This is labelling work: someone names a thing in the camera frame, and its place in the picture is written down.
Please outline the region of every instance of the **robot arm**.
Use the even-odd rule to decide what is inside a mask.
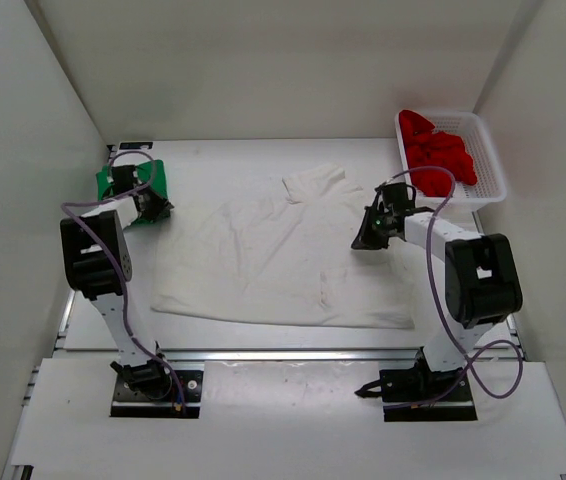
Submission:
[[[114,194],[129,191],[138,182],[134,166],[112,168]],[[169,215],[172,205],[151,188],[141,195],[113,200],[81,215],[81,219],[107,246],[121,267],[125,282],[132,278],[132,263],[123,230],[135,220],[150,222]],[[61,221],[61,240],[65,275],[70,287],[81,291],[99,311],[116,342],[119,362],[112,368],[132,391],[148,398],[161,398],[169,393],[171,380],[165,369],[139,346],[158,357],[161,352],[149,326],[139,316],[134,297],[127,295],[127,325],[124,321],[124,285],[101,247],[73,219]],[[134,332],[134,340],[129,331]]]
[[[352,248],[379,250],[388,247],[390,238],[398,237],[426,249],[432,211],[416,208],[415,193],[405,183],[379,186],[374,202],[366,207]],[[359,396],[382,396],[384,400],[398,396],[396,403],[422,403],[437,397],[458,381],[466,364],[461,349],[471,352],[488,330],[522,306],[516,267],[505,236],[481,235],[439,218],[434,220],[431,235],[431,254],[445,262],[448,321],[419,350],[411,368],[387,371],[381,381],[359,390]],[[370,391],[379,386],[381,392]]]

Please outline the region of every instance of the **white cloth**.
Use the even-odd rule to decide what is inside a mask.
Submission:
[[[350,249],[371,192],[331,164],[283,183],[287,198],[177,206],[159,237],[152,308],[244,323],[413,328],[412,286],[392,249]]]

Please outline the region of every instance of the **black mounting plate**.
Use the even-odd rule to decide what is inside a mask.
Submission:
[[[185,413],[176,411],[168,398],[166,401],[150,400],[125,386],[120,375],[116,376],[110,417],[119,418],[199,418],[203,393],[203,370],[176,370],[183,385]]]
[[[381,398],[383,399],[383,418],[386,422],[463,422],[478,420],[470,384],[467,376],[446,397],[431,406],[418,408],[388,408],[399,403],[411,403],[432,398],[437,392],[419,395],[414,390],[393,390],[391,384],[404,385],[411,376],[409,369],[381,370]],[[445,391],[448,386],[442,385]]]

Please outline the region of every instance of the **white plastic basket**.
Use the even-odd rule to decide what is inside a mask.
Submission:
[[[448,205],[458,205],[470,211],[476,211],[488,203],[500,202],[507,195],[505,179],[496,148],[488,129],[477,115],[469,112],[457,112],[454,110],[414,110],[419,115],[423,115],[434,124],[435,132],[446,132],[458,135],[465,143],[465,149],[474,159],[474,171],[478,177],[478,182],[474,186],[465,185],[457,182],[454,196]],[[401,163],[407,170],[407,157],[405,156],[405,145],[401,126],[399,125],[398,113],[394,117],[396,125],[396,137],[399,141],[399,151],[401,153]],[[412,180],[408,175],[405,176],[408,184]],[[438,205],[444,199],[442,197],[426,197],[420,191],[417,194],[420,205]]]

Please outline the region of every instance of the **white panel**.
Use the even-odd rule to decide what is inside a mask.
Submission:
[[[274,195],[284,191],[283,175],[326,162],[344,167],[348,180],[369,191],[371,202],[374,187],[401,169],[397,142],[388,139],[155,142],[150,152],[165,162],[168,194],[176,212],[187,204]],[[127,155],[121,160],[146,159]],[[474,225],[469,213],[455,212],[451,220],[465,228]],[[352,225],[352,239],[358,227]],[[412,302],[414,330],[249,325],[155,312],[150,310],[150,296],[158,233],[158,227],[138,228],[126,231],[125,236],[134,269],[131,291],[139,313],[152,322],[164,349],[414,348],[422,346],[440,323],[427,284],[425,252],[418,247],[411,249],[419,272],[417,299]],[[435,261],[434,267],[443,285],[443,263]],[[509,338],[509,331],[501,324],[488,335],[486,340]],[[81,294],[65,347],[115,348],[102,318]]]
[[[0,0],[0,472],[67,296],[58,205],[93,189],[105,153],[25,5]]]
[[[480,363],[504,391],[512,362]],[[206,363],[201,418],[109,418],[104,359],[43,363],[15,464],[35,479],[558,479],[566,426],[544,365],[527,364],[503,401],[472,383],[477,422],[383,423],[380,400],[353,392],[378,365]]]
[[[481,212],[512,243],[523,289],[518,325],[545,360],[566,416],[566,2],[547,0],[481,112],[509,198]]]
[[[109,142],[394,135],[471,111],[520,0],[40,0]]]

